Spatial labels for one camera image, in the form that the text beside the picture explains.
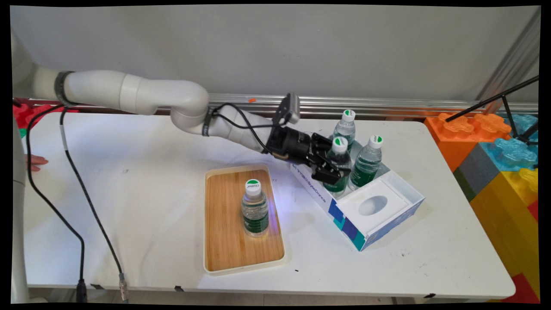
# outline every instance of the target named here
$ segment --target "white box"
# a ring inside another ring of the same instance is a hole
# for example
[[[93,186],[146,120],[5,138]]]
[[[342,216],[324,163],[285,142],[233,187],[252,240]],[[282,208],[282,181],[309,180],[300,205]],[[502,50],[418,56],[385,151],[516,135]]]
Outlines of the white box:
[[[425,199],[383,163],[373,181],[356,191],[347,187],[338,200],[319,181],[312,179],[308,166],[291,164],[290,169],[358,251],[413,215]]]

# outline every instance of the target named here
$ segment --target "human hand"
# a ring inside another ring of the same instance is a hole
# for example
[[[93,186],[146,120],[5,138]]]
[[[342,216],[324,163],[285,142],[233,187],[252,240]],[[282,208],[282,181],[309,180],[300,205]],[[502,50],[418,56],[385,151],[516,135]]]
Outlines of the human hand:
[[[27,158],[27,154],[25,154],[25,167],[27,167],[27,162],[28,162],[28,158]],[[31,171],[40,171],[40,167],[38,167],[38,165],[44,165],[44,164],[47,164],[48,163],[48,160],[46,160],[46,158],[42,157],[42,156],[36,156],[36,155],[31,155]]]

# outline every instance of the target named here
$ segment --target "plastic bottle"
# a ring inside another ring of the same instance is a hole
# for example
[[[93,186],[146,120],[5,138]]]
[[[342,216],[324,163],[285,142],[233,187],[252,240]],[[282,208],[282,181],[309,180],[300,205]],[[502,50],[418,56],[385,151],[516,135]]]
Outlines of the plastic bottle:
[[[348,141],[344,137],[333,138],[331,150],[327,152],[327,158],[330,159],[337,168],[350,168],[350,154],[347,152]],[[331,194],[337,198],[346,190],[348,176],[340,178],[335,184],[324,183],[325,187]]]
[[[333,131],[333,138],[340,136],[348,141],[348,153],[350,153],[354,138],[356,137],[356,125],[354,124],[355,117],[356,112],[352,110],[343,111],[343,116]]]
[[[356,157],[354,168],[350,172],[348,187],[356,190],[373,181],[382,160],[382,137],[371,136],[368,145],[361,149]]]
[[[241,212],[245,232],[252,237],[260,237],[268,230],[268,201],[257,179],[245,183],[245,196],[241,200]]]

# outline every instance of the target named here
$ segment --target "white bottle cap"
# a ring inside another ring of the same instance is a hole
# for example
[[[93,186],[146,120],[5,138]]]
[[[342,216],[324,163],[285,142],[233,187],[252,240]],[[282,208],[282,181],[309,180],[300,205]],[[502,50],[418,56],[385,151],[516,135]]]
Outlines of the white bottle cap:
[[[354,118],[356,117],[356,112],[352,111],[352,110],[345,110],[343,112],[343,117],[342,119],[347,121],[347,122],[351,122],[351,121],[354,121]]]
[[[260,192],[262,192],[262,186],[260,185],[260,181],[257,179],[250,179],[245,183],[245,193],[249,197],[255,197],[260,195]]]
[[[369,137],[368,145],[372,148],[381,148],[382,146],[382,137],[381,136],[371,136]]]
[[[331,150],[335,152],[336,154],[342,154],[346,152],[348,149],[348,141],[343,137],[336,137],[333,139],[333,146],[331,146]]]

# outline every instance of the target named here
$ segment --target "wooden tray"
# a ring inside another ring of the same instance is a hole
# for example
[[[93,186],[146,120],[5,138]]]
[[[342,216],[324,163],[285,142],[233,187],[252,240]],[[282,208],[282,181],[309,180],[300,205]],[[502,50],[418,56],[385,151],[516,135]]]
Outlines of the wooden tray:
[[[245,233],[241,199],[245,182],[257,179],[268,200],[268,231],[259,238]],[[208,273],[258,269],[283,260],[272,180],[266,165],[211,170],[205,175],[204,268]]]

